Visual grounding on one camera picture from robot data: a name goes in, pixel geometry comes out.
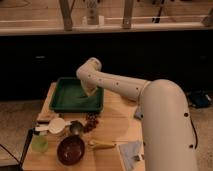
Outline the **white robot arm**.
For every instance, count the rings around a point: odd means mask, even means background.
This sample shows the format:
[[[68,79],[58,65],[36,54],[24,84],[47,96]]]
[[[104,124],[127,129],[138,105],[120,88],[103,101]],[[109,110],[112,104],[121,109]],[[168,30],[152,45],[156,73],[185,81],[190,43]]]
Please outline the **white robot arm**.
[[[138,103],[146,171],[198,171],[196,134],[185,93],[167,80],[131,78],[101,71],[91,57],[76,70],[85,93],[104,88]]]

